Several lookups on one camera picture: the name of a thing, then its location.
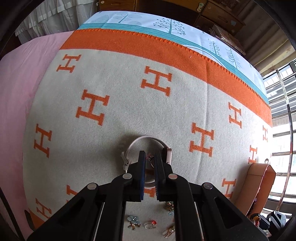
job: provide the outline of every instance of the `pink bedsheet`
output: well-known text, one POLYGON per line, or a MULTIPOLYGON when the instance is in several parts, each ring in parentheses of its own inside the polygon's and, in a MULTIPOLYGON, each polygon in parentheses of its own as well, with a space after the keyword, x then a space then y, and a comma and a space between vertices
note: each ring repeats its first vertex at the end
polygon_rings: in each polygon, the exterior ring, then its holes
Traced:
MULTIPOLYGON (((0 186, 25 239, 32 233, 24 213, 28 208, 22 178, 26 117, 47 67, 71 34, 35 38, 0 61, 0 186)), ((0 212, 11 225, 1 200, 0 212)))

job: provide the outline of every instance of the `earring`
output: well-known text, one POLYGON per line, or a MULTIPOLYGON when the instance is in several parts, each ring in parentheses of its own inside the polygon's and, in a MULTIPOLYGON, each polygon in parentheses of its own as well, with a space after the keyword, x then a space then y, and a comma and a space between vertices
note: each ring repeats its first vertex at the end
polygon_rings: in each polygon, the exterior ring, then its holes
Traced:
POLYGON ((164 209, 169 211, 169 215, 172 215, 174 213, 174 202, 166 202, 164 209))
POLYGON ((151 166, 154 168, 154 165, 152 163, 153 157, 154 156, 151 153, 148 153, 148 155, 146 156, 146 161, 150 161, 151 166))
POLYGON ((141 221, 138 220, 137 216, 129 215, 127 220, 130 222, 130 225, 128 226, 129 229, 135 230, 136 228, 141 227, 141 221))
POLYGON ((146 228, 146 229, 155 229, 156 228, 156 226, 155 226, 156 224, 157 224, 157 222, 154 221, 154 220, 152 220, 150 223, 145 224, 144 225, 144 228, 146 228))
POLYGON ((172 226, 168 229, 167 233, 164 235, 165 238, 170 237, 175 232, 175 226, 172 226))

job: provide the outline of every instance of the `orange stripe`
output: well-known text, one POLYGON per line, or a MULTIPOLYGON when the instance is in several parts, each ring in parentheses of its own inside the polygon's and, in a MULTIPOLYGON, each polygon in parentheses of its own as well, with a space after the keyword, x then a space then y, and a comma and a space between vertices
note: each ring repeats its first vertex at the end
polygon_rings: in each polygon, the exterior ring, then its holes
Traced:
POLYGON ((270 107, 251 87, 216 62, 172 41, 123 30, 81 29, 61 49, 107 50, 170 65, 230 95, 272 126, 270 107))
POLYGON ((34 214, 30 209, 29 209, 29 212, 30 212, 30 216, 32 218, 34 227, 36 229, 39 228, 42 224, 45 223, 40 217, 38 217, 36 214, 34 214))
POLYGON ((145 188, 144 193, 149 194, 149 197, 155 196, 155 188, 145 188))

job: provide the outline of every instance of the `wooden drawer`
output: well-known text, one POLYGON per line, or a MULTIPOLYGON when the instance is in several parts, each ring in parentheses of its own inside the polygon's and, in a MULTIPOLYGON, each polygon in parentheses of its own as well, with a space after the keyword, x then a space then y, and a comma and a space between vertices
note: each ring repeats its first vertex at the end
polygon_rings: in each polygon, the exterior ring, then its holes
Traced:
POLYGON ((180 5, 185 8, 189 8, 195 12, 201 12, 205 7, 207 0, 163 0, 180 5))
POLYGON ((209 29, 212 28, 214 26, 214 22, 212 22, 211 20, 200 16, 198 18, 198 20, 196 21, 195 27, 198 28, 201 31, 206 32, 207 34, 209 34, 209 29))
POLYGON ((202 16, 212 20, 232 35, 235 35, 244 26, 244 23, 212 2, 208 2, 202 16))
POLYGON ((100 11, 107 10, 135 10, 136 0, 102 0, 99 1, 100 11))

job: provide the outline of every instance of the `white curtain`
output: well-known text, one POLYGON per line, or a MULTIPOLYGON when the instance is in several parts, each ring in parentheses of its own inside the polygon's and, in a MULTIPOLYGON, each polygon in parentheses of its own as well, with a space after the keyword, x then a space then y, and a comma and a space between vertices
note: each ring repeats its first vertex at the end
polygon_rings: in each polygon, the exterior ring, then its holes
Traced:
POLYGON ((96 12, 96 0, 45 0, 15 30, 20 42, 76 30, 96 12))

